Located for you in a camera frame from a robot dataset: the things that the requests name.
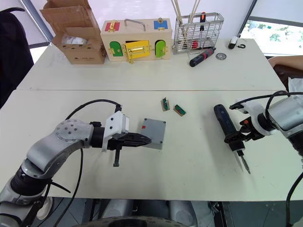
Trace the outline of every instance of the screwdriver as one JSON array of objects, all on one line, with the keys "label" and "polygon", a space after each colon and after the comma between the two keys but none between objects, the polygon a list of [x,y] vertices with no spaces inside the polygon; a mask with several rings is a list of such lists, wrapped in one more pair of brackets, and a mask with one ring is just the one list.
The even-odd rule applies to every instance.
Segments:
[{"label": "screwdriver", "polygon": [[[205,14],[202,14],[201,17],[200,17],[200,23],[203,23],[205,22]],[[204,31],[204,25],[201,25],[200,26],[200,31]]]},{"label": "screwdriver", "polygon": [[[222,104],[216,105],[214,107],[214,114],[216,115],[217,120],[219,121],[225,136],[237,131],[231,121],[231,118],[228,115],[228,112],[226,111],[225,107]],[[244,143],[242,141],[236,141],[229,143],[228,145],[232,151],[237,152],[238,156],[242,160],[245,169],[250,174],[250,168],[244,158],[244,153],[243,153],[243,150],[245,149]]]},{"label": "screwdriver", "polygon": [[192,60],[190,60],[189,65],[191,67],[195,67],[197,64],[203,62],[206,58],[211,56],[214,53],[215,49],[216,49],[215,47],[206,49],[204,52],[202,52],[201,54],[199,54],[198,56],[196,56]]}]

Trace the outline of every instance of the metal handle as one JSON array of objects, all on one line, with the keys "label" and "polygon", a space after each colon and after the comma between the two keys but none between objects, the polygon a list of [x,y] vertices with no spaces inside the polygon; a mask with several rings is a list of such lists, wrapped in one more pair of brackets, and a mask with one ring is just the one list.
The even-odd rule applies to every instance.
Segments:
[{"label": "metal handle", "polygon": [[126,24],[127,21],[143,25],[143,30],[146,32],[145,24],[143,22],[140,22],[140,21],[137,21],[137,20],[125,19],[124,20],[125,27],[127,26],[127,24]]},{"label": "metal handle", "polygon": [[128,49],[130,53],[144,53],[144,47],[137,47],[133,49]]}]

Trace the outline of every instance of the cardboard box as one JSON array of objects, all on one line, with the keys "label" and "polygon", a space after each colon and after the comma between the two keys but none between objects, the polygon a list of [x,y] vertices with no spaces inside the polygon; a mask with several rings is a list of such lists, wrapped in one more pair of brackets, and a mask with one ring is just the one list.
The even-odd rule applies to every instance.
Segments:
[{"label": "cardboard box", "polygon": [[[40,10],[56,33],[52,40],[72,64],[103,64],[106,50],[87,0],[48,0]],[[88,40],[87,44],[62,44],[64,34]]]}]

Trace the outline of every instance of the green door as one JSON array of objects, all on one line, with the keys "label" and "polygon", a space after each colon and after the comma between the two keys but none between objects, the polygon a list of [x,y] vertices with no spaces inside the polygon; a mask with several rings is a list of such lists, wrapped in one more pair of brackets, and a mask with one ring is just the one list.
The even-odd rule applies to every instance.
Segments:
[{"label": "green door", "polygon": [[120,43],[118,43],[116,41],[112,41],[112,42],[109,43],[109,47],[110,47],[110,50],[111,50],[114,57],[122,57],[123,56]]},{"label": "green door", "polygon": [[165,55],[165,41],[158,40],[155,45],[156,58],[163,57]]}]

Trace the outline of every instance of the white table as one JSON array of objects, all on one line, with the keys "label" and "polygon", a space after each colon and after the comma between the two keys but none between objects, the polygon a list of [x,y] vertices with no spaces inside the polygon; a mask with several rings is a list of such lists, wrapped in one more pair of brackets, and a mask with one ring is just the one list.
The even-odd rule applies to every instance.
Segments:
[{"label": "white table", "polygon": [[[130,131],[140,132],[144,118],[167,122],[162,150],[123,148],[120,167],[113,167],[114,152],[84,150],[84,168],[77,197],[204,200],[278,201],[286,195],[302,171],[297,152],[280,133],[245,143],[251,175],[229,147],[213,107],[228,107],[239,97],[269,94],[268,91],[14,91],[0,110],[0,188],[17,171],[28,149],[51,133],[77,106],[107,98],[123,105]],[[163,112],[160,100],[179,104],[187,114]],[[114,111],[110,104],[93,104],[74,117],[102,121]],[[229,111],[235,123],[246,116]],[[54,181],[74,190],[80,153],[74,152]],[[71,196],[51,187],[51,196]],[[298,185],[293,199],[303,199]]]},{"label": "white table", "polygon": [[50,45],[19,90],[281,90],[283,84],[252,39],[240,40],[246,48],[227,48],[229,40],[219,39],[215,54],[227,54],[224,61],[215,54],[192,68],[188,55],[171,60],[110,62],[103,65],[71,65]]}]

